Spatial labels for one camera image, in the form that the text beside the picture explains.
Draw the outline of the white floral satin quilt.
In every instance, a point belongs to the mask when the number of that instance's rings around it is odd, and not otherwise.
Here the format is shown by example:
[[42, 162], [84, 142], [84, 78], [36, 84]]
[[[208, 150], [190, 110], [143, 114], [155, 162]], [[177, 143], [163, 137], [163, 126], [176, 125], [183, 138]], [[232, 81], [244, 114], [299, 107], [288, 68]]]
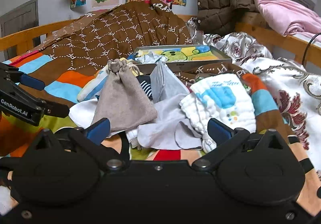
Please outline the white floral satin quilt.
[[227, 35], [198, 30], [195, 18], [187, 22], [195, 44], [213, 46], [233, 64], [258, 76], [267, 86], [284, 119], [297, 135], [312, 165], [320, 173], [320, 76], [285, 57], [275, 59], [254, 32], [238, 29]]

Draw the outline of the pink folded blanket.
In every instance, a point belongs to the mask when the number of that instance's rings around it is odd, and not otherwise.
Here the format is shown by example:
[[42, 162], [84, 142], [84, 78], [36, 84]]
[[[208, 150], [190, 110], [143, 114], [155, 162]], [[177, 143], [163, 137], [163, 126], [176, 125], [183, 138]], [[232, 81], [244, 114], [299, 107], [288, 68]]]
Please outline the pink folded blanket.
[[292, 0], [254, 0], [268, 25], [282, 36], [301, 34], [311, 38], [320, 33], [320, 16]]

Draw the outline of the colourful striped blanket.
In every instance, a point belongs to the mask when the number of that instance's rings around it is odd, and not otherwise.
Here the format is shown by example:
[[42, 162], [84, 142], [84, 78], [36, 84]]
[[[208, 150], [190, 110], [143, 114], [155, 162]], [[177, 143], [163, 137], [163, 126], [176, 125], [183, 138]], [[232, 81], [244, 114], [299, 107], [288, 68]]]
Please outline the colourful striped blanket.
[[[81, 89], [97, 74], [85, 69], [83, 72], [66, 70], [66, 61], [51, 59], [49, 56], [36, 53], [28, 57], [15, 57], [8, 60], [7, 64], [19, 68], [20, 71], [37, 78], [47, 85], [44, 90], [38, 91], [27, 86], [23, 89], [33, 96], [72, 107], [77, 103], [77, 95]], [[293, 134], [293, 130], [285, 123], [279, 109], [279, 105], [268, 92], [267, 85], [258, 77], [235, 64], [227, 62], [211, 63], [200, 66], [186, 73], [189, 79], [195, 79], [200, 73], [223, 74], [234, 73], [250, 87], [253, 95], [256, 113], [257, 132], [263, 133], [268, 128], [280, 130], [286, 139]], [[48, 128], [54, 132], [57, 130], [74, 127], [71, 118], [64, 119], [52, 116], [44, 116], [38, 126], [32, 126], [12, 116], [1, 116], [1, 155], [21, 157], [31, 144], [36, 134]], [[196, 150], [158, 150], [143, 148], [142, 150], [128, 150], [128, 154], [134, 160], [188, 160], [192, 163], [204, 153]], [[303, 191], [299, 195], [298, 203], [308, 213], [316, 215], [320, 212], [320, 198], [317, 190], [320, 188], [320, 180], [315, 169], [310, 169], [305, 174], [306, 180]]]

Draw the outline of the wooden bed frame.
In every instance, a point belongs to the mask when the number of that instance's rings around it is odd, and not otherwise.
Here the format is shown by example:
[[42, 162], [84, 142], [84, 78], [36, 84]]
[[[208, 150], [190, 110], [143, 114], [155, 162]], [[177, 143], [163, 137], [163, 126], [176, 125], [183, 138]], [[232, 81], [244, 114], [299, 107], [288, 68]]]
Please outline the wooden bed frame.
[[[11, 47], [16, 47], [17, 55], [33, 49], [33, 39], [42, 35], [53, 38], [54, 34], [59, 34], [59, 30], [64, 32], [74, 32], [85, 25], [80, 19], [58, 21], [51, 24], [22, 30], [14, 34], [1, 38], [1, 51]], [[246, 13], [235, 26], [235, 31], [243, 31], [254, 38], [257, 42], [266, 46], [270, 51], [273, 47], [279, 47], [294, 54], [294, 60], [298, 63], [308, 62], [320, 67], [320, 47], [308, 43], [293, 36], [283, 37], [276, 31], [269, 28], [263, 17], [257, 13]]]

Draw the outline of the grey-brown drawstring pouch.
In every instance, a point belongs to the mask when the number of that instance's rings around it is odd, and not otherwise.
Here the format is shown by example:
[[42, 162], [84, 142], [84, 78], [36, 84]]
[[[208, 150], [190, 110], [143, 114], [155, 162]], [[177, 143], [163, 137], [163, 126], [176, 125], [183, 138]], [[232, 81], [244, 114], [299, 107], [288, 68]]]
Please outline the grey-brown drawstring pouch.
[[157, 118], [157, 110], [125, 60], [109, 60], [107, 73], [92, 123], [107, 118], [111, 132], [122, 132]]

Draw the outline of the brown PF patterned quilt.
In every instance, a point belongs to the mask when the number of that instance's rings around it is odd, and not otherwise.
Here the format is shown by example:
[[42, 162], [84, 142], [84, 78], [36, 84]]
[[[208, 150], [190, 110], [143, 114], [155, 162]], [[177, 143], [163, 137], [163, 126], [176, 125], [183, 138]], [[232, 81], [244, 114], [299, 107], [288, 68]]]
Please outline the brown PF patterned quilt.
[[26, 55], [27, 74], [45, 82], [83, 87], [108, 60], [137, 47], [192, 44], [185, 22], [159, 0], [134, 1], [110, 11], [88, 12]]

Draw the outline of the dark striped sock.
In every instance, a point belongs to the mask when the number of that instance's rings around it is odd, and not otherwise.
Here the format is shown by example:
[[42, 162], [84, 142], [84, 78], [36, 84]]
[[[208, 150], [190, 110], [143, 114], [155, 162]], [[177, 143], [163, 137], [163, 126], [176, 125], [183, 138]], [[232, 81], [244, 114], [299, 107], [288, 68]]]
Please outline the dark striped sock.
[[148, 96], [149, 100], [153, 100], [150, 77], [147, 75], [143, 75], [143, 76], [137, 76], [136, 78], [139, 81], [141, 88], [143, 89], [145, 94]]

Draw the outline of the light grey cloth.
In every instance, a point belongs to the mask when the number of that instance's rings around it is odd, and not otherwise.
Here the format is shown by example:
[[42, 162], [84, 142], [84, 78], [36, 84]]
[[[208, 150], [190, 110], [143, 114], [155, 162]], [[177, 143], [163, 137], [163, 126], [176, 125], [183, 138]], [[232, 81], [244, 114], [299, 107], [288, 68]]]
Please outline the light grey cloth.
[[181, 110], [181, 100], [190, 94], [187, 87], [163, 62], [150, 74], [157, 118], [138, 127], [138, 142], [144, 148], [200, 150], [201, 135]]

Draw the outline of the grey tray with drawing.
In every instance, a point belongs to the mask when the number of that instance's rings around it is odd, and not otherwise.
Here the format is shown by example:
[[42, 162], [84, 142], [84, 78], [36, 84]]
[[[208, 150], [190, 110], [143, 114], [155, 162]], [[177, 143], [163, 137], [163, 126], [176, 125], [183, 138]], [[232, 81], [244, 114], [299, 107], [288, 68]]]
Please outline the grey tray with drawing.
[[171, 45], [138, 47], [128, 59], [132, 60], [144, 74], [150, 74], [157, 63], [139, 64], [135, 61], [135, 57], [140, 57], [148, 52], [166, 56], [168, 58], [166, 65], [173, 72], [186, 71], [206, 64], [232, 62], [228, 55], [213, 46]]

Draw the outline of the white blue muslin cloth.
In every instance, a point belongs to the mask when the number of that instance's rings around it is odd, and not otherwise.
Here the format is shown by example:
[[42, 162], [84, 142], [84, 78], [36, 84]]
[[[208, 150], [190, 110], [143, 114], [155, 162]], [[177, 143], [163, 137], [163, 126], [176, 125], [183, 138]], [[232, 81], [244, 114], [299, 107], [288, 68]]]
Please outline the white blue muslin cloth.
[[212, 118], [231, 129], [244, 128], [250, 133], [256, 132], [254, 105], [235, 74], [206, 77], [190, 89], [192, 92], [180, 101], [180, 107], [193, 128], [202, 135], [205, 153], [214, 150], [221, 141], [218, 134], [209, 135], [207, 126]]

